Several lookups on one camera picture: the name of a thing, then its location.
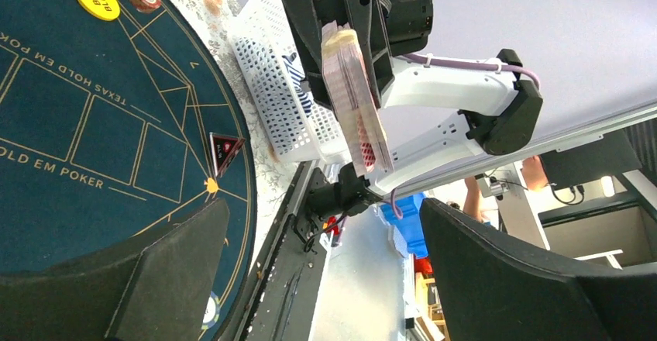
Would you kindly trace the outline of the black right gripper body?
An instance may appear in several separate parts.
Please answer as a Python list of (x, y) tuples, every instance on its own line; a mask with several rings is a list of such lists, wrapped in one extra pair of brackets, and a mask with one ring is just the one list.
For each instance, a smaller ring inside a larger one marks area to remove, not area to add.
[(372, 26), (372, 54), (388, 50), (392, 57), (426, 47), (433, 27), (432, 0), (377, 0), (380, 19)]

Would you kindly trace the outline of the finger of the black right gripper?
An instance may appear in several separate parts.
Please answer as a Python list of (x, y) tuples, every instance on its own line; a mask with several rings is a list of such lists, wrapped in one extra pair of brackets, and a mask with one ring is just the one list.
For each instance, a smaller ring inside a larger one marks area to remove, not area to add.
[(386, 26), (379, 0), (343, 0), (350, 27), (357, 33), (375, 106), (393, 81)]
[(314, 100), (321, 107), (331, 109), (331, 99), (322, 77), (321, 30), (314, 0), (281, 1)]

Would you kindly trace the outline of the pink card deck box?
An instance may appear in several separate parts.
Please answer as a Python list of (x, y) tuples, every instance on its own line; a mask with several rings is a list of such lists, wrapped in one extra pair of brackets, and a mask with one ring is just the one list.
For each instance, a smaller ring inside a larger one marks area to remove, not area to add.
[(333, 21), (322, 27), (322, 78), (357, 176), (390, 173), (394, 162), (372, 97), (354, 29)]

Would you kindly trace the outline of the blue yellow chip stack bottom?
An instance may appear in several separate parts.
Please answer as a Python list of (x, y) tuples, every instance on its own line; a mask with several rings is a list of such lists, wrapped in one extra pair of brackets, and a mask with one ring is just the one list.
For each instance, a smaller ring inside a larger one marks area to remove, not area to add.
[(219, 296), (212, 291), (208, 297), (208, 303), (205, 308), (201, 330), (209, 330), (214, 327), (220, 318), (221, 303)]

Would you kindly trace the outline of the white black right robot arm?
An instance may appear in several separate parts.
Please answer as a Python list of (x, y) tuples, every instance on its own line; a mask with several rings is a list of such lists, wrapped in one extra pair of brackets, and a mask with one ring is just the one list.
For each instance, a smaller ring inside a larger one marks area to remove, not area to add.
[[(529, 143), (543, 104), (538, 78), (510, 49), (481, 62), (421, 55), (432, 0), (281, 1), (311, 93), (334, 113), (351, 156), (337, 182), (308, 192), (314, 215), (356, 215), (445, 164)], [(453, 114), (391, 149), (379, 111), (396, 106)]]

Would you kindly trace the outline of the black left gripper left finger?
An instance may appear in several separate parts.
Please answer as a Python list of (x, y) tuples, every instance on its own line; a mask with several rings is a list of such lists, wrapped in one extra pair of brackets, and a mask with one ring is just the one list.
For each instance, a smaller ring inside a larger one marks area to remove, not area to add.
[(229, 207), (215, 199), (169, 225), (42, 271), (1, 276), (3, 340), (195, 340)]

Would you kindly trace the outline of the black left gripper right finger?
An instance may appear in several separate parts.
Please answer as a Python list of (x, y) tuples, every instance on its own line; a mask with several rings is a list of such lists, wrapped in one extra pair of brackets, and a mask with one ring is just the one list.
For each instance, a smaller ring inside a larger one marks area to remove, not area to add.
[(654, 340), (656, 266), (564, 257), (427, 198), (420, 220), (454, 340)]

